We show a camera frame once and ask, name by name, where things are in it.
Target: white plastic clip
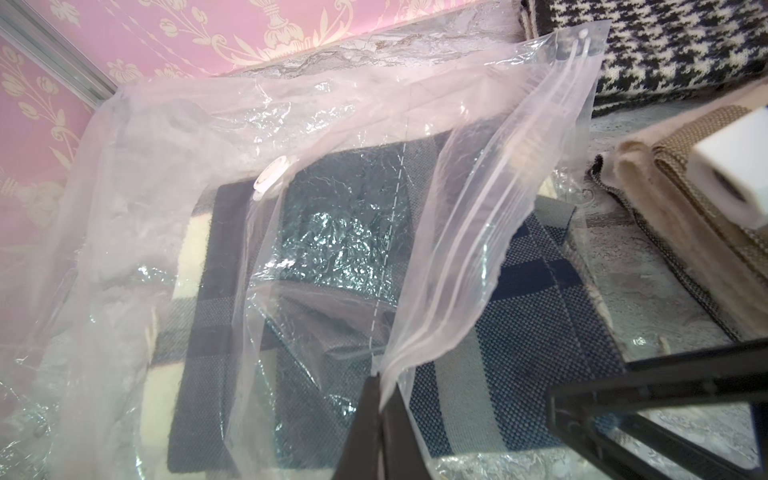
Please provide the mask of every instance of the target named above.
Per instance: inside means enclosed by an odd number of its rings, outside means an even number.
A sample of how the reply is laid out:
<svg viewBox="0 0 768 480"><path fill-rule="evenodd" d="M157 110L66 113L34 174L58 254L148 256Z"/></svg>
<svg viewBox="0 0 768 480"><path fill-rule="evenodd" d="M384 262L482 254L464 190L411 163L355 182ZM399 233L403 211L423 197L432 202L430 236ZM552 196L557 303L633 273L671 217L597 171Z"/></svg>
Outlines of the white plastic clip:
<svg viewBox="0 0 768 480"><path fill-rule="evenodd" d="M253 182L253 189L255 190L253 192L253 199L256 201L261 200L266 191L277 183L292 163L288 157L281 155L271 164L267 165L264 171L261 172L261 175Z"/></svg>
<svg viewBox="0 0 768 480"><path fill-rule="evenodd" d="M688 180L736 225L768 225L768 107L703 139L690 152Z"/></svg>

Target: clear plastic bag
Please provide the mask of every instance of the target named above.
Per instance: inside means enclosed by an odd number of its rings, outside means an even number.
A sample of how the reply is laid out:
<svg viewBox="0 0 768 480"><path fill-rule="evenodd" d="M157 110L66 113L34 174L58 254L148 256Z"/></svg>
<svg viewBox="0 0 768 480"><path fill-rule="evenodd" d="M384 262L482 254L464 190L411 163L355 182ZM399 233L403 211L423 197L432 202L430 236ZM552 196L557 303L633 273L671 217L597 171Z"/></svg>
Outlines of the clear plastic bag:
<svg viewBox="0 0 768 480"><path fill-rule="evenodd" d="M573 141L607 27L387 86L375 95L387 102L296 153L253 202L227 433L241 473L330 472L365 378L381 373L383 404L400 377L407 402L413 367L472 328L512 234Z"/></svg>
<svg viewBox="0 0 768 480"><path fill-rule="evenodd" d="M365 378L391 393L482 311L607 28L108 101L39 257L74 344L51 477L330 477Z"/></svg>

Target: folded textile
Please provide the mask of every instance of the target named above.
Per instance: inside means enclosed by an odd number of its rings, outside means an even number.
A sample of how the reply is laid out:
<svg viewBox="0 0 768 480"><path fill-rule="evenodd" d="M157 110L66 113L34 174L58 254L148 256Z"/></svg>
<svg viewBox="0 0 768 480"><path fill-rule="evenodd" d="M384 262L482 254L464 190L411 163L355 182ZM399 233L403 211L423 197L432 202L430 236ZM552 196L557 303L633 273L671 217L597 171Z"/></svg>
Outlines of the folded textile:
<svg viewBox="0 0 768 480"><path fill-rule="evenodd" d="M701 308L707 312L707 315L723 330L723 332L733 340L734 342L741 342L743 340L742 334L736 327L733 317L725 310L720 308L720 304L716 302L709 290L701 286L693 277L691 277L688 266L682 261L674 252L670 244L654 231L650 227L645 217L637 211L632 203L627 199L621 189L612 187L603 182L603 166L604 159L602 155L596 156L594 163L588 171L589 177L592 181L601 189L605 190L616 200L627 212L632 216L637 227L645 233L648 240L659 250L661 257L667 264L680 285L699 303Z"/></svg>
<svg viewBox="0 0 768 480"><path fill-rule="evenodd" d="M546 427L547 390L624 372L611 334L561 253L573 210L537 198L475 328L416 369L410 408L432 457L560 445ZM610 420L601 427L609 429Z"/></svg>
<svg viewBox="0 0 768 480"><path fill-rule="evenodd" d="M606 156L602 180L622 190L734 321L743 339L768 335L766 232L722 217L684 179L687 149L768 103L768 79L623 139Z"/></svg>
<svg viewBox="0 0 768 480"><path fill-rule="evenodd" d="M760 0L523 0L528 38L612 20L594 115L755 77L768 61Z"/></svg>
<svg viewBox="0 0 768 480"><path fill-rule="evenodd" d="M407 237L410 215L418 211L419 199L402 188L392 188L388 178L398 177L397 164L403 158L406 164L411 156L418 160L415 164L423 165L427 157L439 152L441 141L441 136L435 136L429 142L330 154L306 175L297 174L287 194L291 197L295 190L293 200L286 202L291 204L285 210L290 218L283 219L285 228L275 243L279 262L296 268L284 270L276 281L307 280L303 288L373 292L386 310L387 302L394 303L398 295L396 258L391 264L370 263L362 257L354 260L358 266L378 268L376 275L385 281L372 286L370 270L359 269L356 279L355 269L345 268L351 266L346 258L336 258L333 268L324 264L327 258L316 258L333 255L339 247L322 238L345 239L340 246L346 251L345 246L356 241L350 237L355 236L365 237L365 245L375 246L379 234L390 235L390 224L397 233L393 237ZM368 155L366 165L372 170L348 172L345 185L360 201L346 215L336 215L343 221L331 227L333 220L322 213L338 209L340 204L317 201L324 197L317 189L333 186L316 180L324 178L320 173L331 170L335 178L343 179L345 173L338 166L350 155L357 161ZM237 308L232 289L240 268L252 185L247 180L205 194L187 228L179 258L180 280L167 319L158 325L144 385L141 444L145 455L160 463L155 478L203 478L205 472L215 471L236 474L221 437L234 393L232 342L243 328L232 324ZM355 190L355 185L365 189ZM393 200L395 193L407 201L402 202L402 214L387 218L400 220L388 223L380 215L371 216L382 209L380 205ZM624 371L581 278L561 254L572 212L573 207L562 202L537 199L535 214L511 241L498 286L475 328L457 349L417 369L410 406L433 455L556 445L558 441L546 429L547 388ZM344 230L345 225L354 228ZM294 242L307 238L310 231L317 241ZM406 246L388 245L393 247L397 250L394 255L407 260ZM371 251L361 248L351 254L369 255ZM289 258L292 263L284 261ZM388 265L394 266L392 270L386 269ZM270 397L272 407L264 423L274 442L270 463L281 469L332 468L343 444L338 439L346 436L355 410L359 380L372 368L370 354L358 355L354 347L364 341L375 349L386 341L382 336L386 331L370 330L366 319L368 337L358 339L355 326L313 310L306 302L287 296L277 302L283 319L291 319L294 329L286 336L285 325L273 319L266 323L261 339L257 374L261 378L256 384L262 395ZM392 313L386 311L382 326L387 324L386 316L391 322ZM331 349L327 350L330 355L318 353L317 341L312 340L316 337L302 334L301 329L320 324L323 331L318 328L312 334L324 335L323 348Z"/></svg>

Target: brown woven fabric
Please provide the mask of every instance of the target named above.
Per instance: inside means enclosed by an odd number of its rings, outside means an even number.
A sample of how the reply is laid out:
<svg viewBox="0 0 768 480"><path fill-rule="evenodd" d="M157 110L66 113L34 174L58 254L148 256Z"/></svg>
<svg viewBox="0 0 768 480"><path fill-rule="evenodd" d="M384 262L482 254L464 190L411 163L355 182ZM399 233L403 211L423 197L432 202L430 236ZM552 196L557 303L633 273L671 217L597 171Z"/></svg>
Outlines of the brown woven fabric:
<svg viewBox="0 0 768 480"><path fill-rule="evenodd" d="M731 223L685 176L694 145L750 111L727 105L685 124L653 146L654 163L717 236L768 286L768 229L750 230Z"/></svg>
<svg viewBox="0 0 768 480"><path fill-rule="evenodd" d="M680 186L685 180L684 161L695 141L688 139L680 147L669 140L672 135L684 137L684 132L691 130L699 140L738 118L732 116L723 120L719 117L721 111L714 117L720 118L715 120L720 126L714 127L706 120L704 124L699 123L719 108L736 105L754 110L762 108L767 101L768 78L763 78L709 104L646 127L619 141L607 154L602 175L606 185L623 192L632 207L647 221L648 230L664 239L685 267L684 273L710 294L719 304L720 312L733 319L741 339L768 337L768 285L745 261L748 249L742 248L751 245L753 249L758 248L752 252L763 252L756 241L760 239L759 232L742 232L751 243L736 243L735 240L729 240L733 242L729 243L723 239L724 230L713 228L711 219L701 213L702 204L697 204L691 189ZM708 133L699 131L696 134L695 129L704 128L703 125Z"/></svg>

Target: black and white knit sweater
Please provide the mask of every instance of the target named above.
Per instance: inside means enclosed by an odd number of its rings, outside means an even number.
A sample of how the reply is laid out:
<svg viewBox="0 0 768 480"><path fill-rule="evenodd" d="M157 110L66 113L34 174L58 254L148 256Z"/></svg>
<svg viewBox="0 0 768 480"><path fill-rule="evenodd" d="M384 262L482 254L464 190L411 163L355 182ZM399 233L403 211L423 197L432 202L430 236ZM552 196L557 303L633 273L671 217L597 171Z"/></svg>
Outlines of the black and white knit sweater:
<svg viewBox="0 0 768 480"><path fill-rule="evenodd" d="M693 96L764 73L760 0L523 0L528 38L610 19L594 114Z"/></svg>

